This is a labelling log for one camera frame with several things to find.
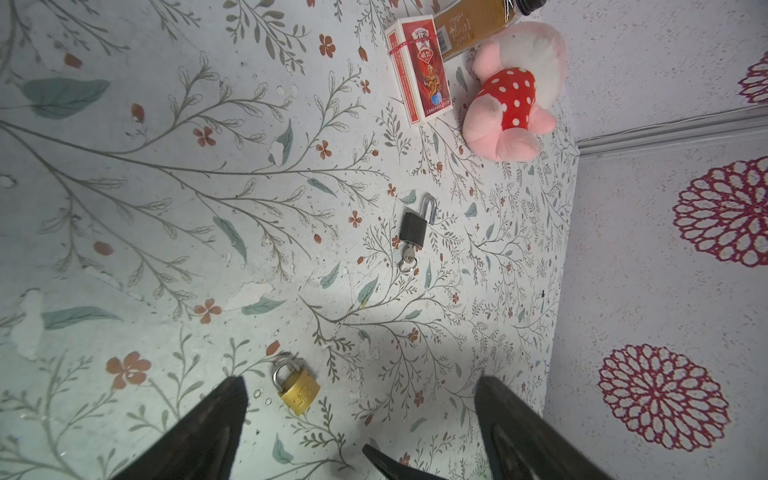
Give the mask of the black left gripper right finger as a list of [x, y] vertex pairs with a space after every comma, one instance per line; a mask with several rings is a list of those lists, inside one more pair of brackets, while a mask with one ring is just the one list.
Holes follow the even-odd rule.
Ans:
[[474, 396], [493, 479], [607, 479], [500, 379], [482, 376]]

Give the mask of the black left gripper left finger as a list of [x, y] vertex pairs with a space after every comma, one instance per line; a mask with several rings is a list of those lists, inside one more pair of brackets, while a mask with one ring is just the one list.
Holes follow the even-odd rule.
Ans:
[[226, 378], [116, 477], [228, 479], [235, 463], [247, 409], [244, 378]]

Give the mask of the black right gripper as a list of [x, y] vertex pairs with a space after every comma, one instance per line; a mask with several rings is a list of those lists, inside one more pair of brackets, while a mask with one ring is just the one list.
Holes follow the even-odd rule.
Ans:
[[364, 456], [389, 480], [443, 480], [442, 477], [405, 466], [380, 452], [370, 444], [362, 448]]

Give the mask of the small brass padlock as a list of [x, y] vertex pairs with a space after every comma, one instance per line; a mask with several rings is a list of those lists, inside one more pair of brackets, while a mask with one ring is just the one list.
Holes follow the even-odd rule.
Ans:
[[272, 384], [295, 415], [304, 414], [320, 392], [320, 385], [309, 370], [288, 358], [275, 364]]

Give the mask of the black padlock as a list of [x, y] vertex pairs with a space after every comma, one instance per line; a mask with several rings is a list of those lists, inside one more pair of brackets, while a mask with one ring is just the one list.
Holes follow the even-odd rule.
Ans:
[[402, 242], [422, 248], [427, 227], [432, 225], [437, 214], [437, 200], [431, 194], [422, 199], [419, 211], [407, 210], [402, 218], [399, 238]]

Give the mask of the silver key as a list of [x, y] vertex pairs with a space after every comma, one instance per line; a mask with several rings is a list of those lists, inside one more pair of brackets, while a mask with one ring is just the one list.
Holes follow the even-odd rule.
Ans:
[[417, 251], [416, 245], [412, 243], [405, 244], [402, 251], [401, 260], [397, 264], [398, 270], [401, 273], [412, 272], [418, 266], [416, 251]]

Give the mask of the pink plush toy red dress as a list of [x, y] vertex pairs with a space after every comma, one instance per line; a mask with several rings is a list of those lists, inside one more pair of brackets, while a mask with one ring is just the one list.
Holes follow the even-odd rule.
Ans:
[[484, 42], [472, 66], [480, 90], [463, 120], [471, 152], [496, 162], [528, 162], [551, 133], [550, 112], [565, 83], [566, 45], [551, 25], [513, 24]]

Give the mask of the red playing card box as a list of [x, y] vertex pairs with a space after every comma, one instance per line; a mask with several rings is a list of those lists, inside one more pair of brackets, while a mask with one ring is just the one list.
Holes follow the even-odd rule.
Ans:
[[385, 45], [411, 125], [429, 122], [453, 108], [432, 15], [395, 20], [385, 32]]

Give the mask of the amber spice jar black lid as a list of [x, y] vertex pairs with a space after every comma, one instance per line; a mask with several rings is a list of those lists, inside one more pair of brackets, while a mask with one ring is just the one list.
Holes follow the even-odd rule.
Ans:
[[541, 9], [547, 0], [459, 0], [434, 18], [444, 60], [494, 36]]

